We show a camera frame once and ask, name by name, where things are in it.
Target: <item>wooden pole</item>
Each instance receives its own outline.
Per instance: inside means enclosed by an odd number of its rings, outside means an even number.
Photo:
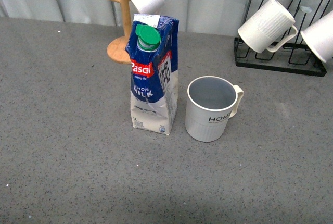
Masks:
[[[123,28],[127,40],[130,38],[132,30],[131,12],[129,0],[120,0],[121,15],[123,19]]]

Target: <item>speckled surface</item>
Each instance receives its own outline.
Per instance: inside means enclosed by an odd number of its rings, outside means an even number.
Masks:
[[[179,34],[169,136],[133,129],[122,28],[0,18],[0,223],[332,223],[333,61],[323,78],[236,67],[233,38]],[[186,88],[245,96],[212,143]]]

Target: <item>milk carton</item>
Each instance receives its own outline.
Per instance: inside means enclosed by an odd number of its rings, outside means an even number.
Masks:
[[[177,19],[136,14],[126,51],[130,55],[134,128],[170,134],[178,99]]]

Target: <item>mug handle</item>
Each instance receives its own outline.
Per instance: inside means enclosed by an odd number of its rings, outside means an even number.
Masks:
[[[238,98],[237,98],[237,102],[236,102],[233,110],[231,111],[230,118],[237,113],[237,109],[238,109],[238,105],[240,103],[240,100],[244,96],[244,91],[238,85],[234,85],[234,89],[235,89],[235,91],[236,91],[236,93],[238,95]]]
[[[292,39],[294,36],[297,35],[298,33],[298,30],[297,28],[295,27],[295,25],[292,25],[291,26],[294,30],[295,30],[295,33],[293,34],[290,34],[290,35],[287,35],[285,38],[283,38],[278,44],[276,44],[274,47],[271,47],[271,48],[266,48],[266,50],[268,50],[269,52],[277,52],[279,48],[281,48],[282,45],[284,45],[286,42],[288,42],[290,39]]]

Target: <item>mug rim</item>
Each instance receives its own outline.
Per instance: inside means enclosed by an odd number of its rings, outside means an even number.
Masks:
[[[306,42],[307,46],[311,49],[311,51],[313,52],[313,54],[315,54],[316,57],[318,57],[318,59],[324,63],[327,62],[327,60],[322,57],[322,55],[317,51],[317,49],[315,48],[315,46],[312,44],[310,38],[308,38],[307,34],[305,31],[301,30],[301,36],[303,37],[304,41]]]
[[[190,93],[189,93],[189,88],[191,87],[191,85],[192,85],[195,81],[200,80],[200,79],[204,79],[204,78],[217,78],[217,79],[219,79],[219,80],[222,80],[222,81],[228,83],[228,84],[233,88],[233,90],[235,91],[235,94],[236,94],[234,102],[233,102],[231,105],[229,105],[228,107],[221,108],[221,109],[211,109],[211,108],[206,108],[206,107],[202,107],[201,105],[197,104],[197,103],[192,99],[192,97],[191,97],[191,95],[190,95]],[[191,100],[191,102],[192,102],[194,105],[196,105],[197,107],[199,107],[199,108],[201,108],[201,109],[203,109],[203,110],[210,111],[210,112],[220,112],[220,111],[225,111],[225,110],[228,110],[228,109],[232,109],[232,107],[236,104],[237,99],[238,99],[238,94],[237,94],[237,92],[236,92],[236,90],[235,90],[233,84],[232,84],[231,82],[229,82],[229,81],[227,81],[227,80],[221,78],[221,77],[216,77],[216,76],[202,76],[202,77],[197,77],[196,79],[192,80],[192,81],[189,83],[188,87],[187,87],[187,96],[188,96],[188,98]]]

